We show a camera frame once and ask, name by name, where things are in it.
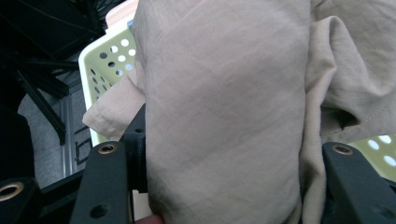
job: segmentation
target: bolt hole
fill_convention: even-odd
[[[117,149],[116,146],[107,145],[107,146],[104,146],[104,147],[99,148],[98,152],[99,152],[100,154],[104,154],[104,155],[105,155],[105,154],[109,154],[109,153],[114,152],[116,149]]]
[[[332,148],[335,152],[343,154],[343,155],[352,155],[353,151],[351,149],[349,149],[348,147],[343,147],[343,146],[334,146]]]
[[[17,196],[23,190],[21,182],[15,182],[0,188],[0,202],[6,201]]]
[[[108,206],[106,206],[105,204],[99,204],[91,210],[90,215],[92,218],[97,219],[100,217],[104,217],[105,215],[107,215],[108,212]]]
[[[17,187],[15,186],[11,186],[10,188],[7,189],[3,189],[2,191],[0,191],[0,196],[6,196],[8,194],[12,194],[17,190]]]

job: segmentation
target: yellow plastic basket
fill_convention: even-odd
[[[396,182],[396,135],[374,136],[350,145],[363,154],[379,175]]]
[[[124,74],[134,69],[136,45],[130,29],[132,22],[107,30],[106,35],[80,53],[78,64],[87,110]],[[94,130],[90,131],[93,146],[108,141]]]

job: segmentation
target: beige cloth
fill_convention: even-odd
[[[135,74],[83,121],[118,139],[146,100],[166,223],[319,223],[321,144],[396,133],[395,22],[391,0],[142,0]]]

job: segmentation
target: hand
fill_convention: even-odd
[[[163,219],[159,216],[144,217],[137,220],[136,224],[163,224]]]

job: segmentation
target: black metal bracket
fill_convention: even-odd
[[[84,171],[42,190],[32,178],[1,182],[0,224],[134,223],[131,190],[147,192],[145,136],[143,106],[119,142],[91,150]],[[321,223],[396,223],[396,185],[354,147],[322,149],[328,182]]]
[[[323,224],[396,223],[396,196],[392,182],[378,175],[354,147],[323,145],[327,198]]]
[[[119,142],[91,149],[83,171],[42,190],[33,178],[1,182],[0,224],[134,223],[132,190],[147,192],[145,135],[143,106]]]

